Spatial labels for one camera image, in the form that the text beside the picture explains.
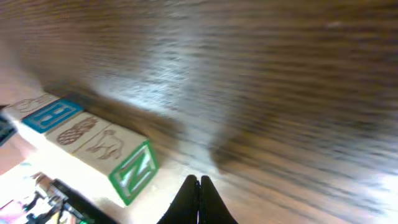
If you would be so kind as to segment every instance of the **floor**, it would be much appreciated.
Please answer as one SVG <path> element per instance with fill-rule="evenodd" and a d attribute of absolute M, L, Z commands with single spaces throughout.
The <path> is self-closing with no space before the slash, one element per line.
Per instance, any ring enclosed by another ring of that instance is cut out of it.
<path fill-rule="evenodd" d="M 240 223 L 395 223 L 394 1 L 11 1 L 0 36 L 50 93 L 148 136 L 160 171 L 122 223 L 155 223 L 188 174 Z"/>

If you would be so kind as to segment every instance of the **black object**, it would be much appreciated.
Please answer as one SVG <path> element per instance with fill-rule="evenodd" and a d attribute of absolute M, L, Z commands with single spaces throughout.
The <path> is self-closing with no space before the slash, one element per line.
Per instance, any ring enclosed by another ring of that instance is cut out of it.
<path fill-rule="evenodd" d="M 0 114 L 0 146 L 6 143 L 16 132 L 12 124 Z"/>
<path fill-rule="evenodd" d="M 89 203 L 87 199 L 61 180 L 55 179 L 51 185 L 52 190 L 63 199 L 63 208 L 81 221 L 95 224 L 116 224 L 116 221 Z"/>
<path fill-rule="evenodd" d="M 169 223 L 235 224 L 237 221 L 229 213 L 208 176 L 202 176 L 200 184 L 197 177 L 189 175 L 169 209 L 158 222 L 158 224 Z"/>
<path fill-rule="evenodd" d="M 58 219 L 57 219 L 57 224 L 60 224 L 60 223 L 61 223 L 61 218 L 62 218 L 62 215 L 63 215 L 63 211 L 64 211 L 64 210 L 65 210 L 65 201 L 62 200 L 61 208 L 60 208 L 60 213 L 59 213 Z"/>
<path fill-rule="evenodd" d="M 34 217 L 32 213 L 30 213 L 26 218 L 28 219 L 28 222 L 26 224 L 45 224 L 47 223 L 53 215 L 56 214 L 58 211 L 57 207 L 53 207 L 48 211 L 47 213 L 40 214 L 37 217 Z"/>
<path fill-rule="evenodd" d="M 29 212 L 32 208 L 34 208 L 39 198 L 43 197 L 38 192 L 35 192 L 35 197 L 33 200 L 29 204 L 23 206 L 25 212 Z"/>

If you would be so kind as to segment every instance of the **wooden alphabet block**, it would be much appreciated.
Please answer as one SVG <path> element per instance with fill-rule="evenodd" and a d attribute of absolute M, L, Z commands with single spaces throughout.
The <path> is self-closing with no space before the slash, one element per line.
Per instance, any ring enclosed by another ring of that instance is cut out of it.
<path fill-rule="evenodd" d="M 73 154 L 109 125 L 111 123 L 104 119 L 82 112 L 45 135 L 50 142 Z"/>
<path fill-rule="evenodd" d="M 137 197 L 159 168 L 150 142 L 115 124 L 102 130 L 73 155 L 104 174 L 125 205 Z"/>
<path fill-rule="evenodd" d="M 38 133 L 44 133 L 81 113 L 83 108 L 67 100 L 57 100 L 28 115 L 22 122 Z"/>
<path fill-rule="evenodd" d="M 44 106 L 59 100 L 58 97 L 44 92 L 38 92 L 32 98 L 22 99 L 3 109 L 4 115 L 11 121 L 21 121 L 26 116 L 36 112 Z"/>

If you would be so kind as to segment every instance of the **animal drawing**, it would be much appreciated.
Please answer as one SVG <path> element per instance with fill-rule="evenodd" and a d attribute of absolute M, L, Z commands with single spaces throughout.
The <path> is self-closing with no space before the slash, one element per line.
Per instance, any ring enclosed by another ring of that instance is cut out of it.
<path fill-rule="evenodd" d="M 57 137 L 57 142 L 63 146 L 69 145 L 80 139 L 82 135 L 94 128 L 98 122 L 94 116 L 90 116 L 79 123 L 76 123 L 70 129 L 64 131 Z"/>
<path fill-rule="evenodd" d="M 121 151 L 124 146 L 124 142 L 116 137 L 114 134 L 115 130 L 106 130 L 103 136 L 98 140 L 98 142 L 86 149 L 86 151 L 95 153 L 104 149 L 104 153 L 98 159 L 109 159 L 113 157 L 114 159 L 119 159 L 121 157 Z"/>
<path fill-rule="evenodd" d="M 20 113 L 26 113 L 40 108 L 43 104 L 48 103 L 53 99 L 54 97 L 52 95 L 44 94 L 38 98 L 21 100 L 14 103 L 12 107 Z"/>

